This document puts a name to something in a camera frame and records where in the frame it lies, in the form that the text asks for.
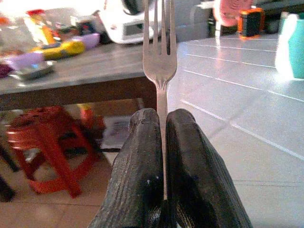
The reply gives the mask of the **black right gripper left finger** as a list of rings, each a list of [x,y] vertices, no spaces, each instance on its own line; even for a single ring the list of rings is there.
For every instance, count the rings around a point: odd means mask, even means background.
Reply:
[[[104,201],[90,228],[159,228],[163,161],[157,112],[144,108],[129,122],[129,135],[114,160]]]

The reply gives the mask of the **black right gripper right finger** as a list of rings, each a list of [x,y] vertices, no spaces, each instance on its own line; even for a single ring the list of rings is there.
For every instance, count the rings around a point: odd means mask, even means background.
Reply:
[[[182,228],[250,228],[222,157],[186,109],[167,116],[168,198],[172,225]]]

